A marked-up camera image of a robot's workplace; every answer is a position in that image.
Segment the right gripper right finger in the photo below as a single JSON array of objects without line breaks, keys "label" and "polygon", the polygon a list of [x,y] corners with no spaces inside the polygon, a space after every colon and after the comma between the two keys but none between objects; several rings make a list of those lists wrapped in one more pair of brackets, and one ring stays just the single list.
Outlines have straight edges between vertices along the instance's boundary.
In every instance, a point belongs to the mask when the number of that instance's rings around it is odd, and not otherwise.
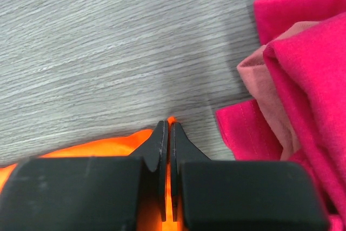
[{"label": "right gripper right finger", "polygon": [[214,161],[181,124],[170,133],[171,200],[178,230],[328,230],[307,172],[282,161]]}]

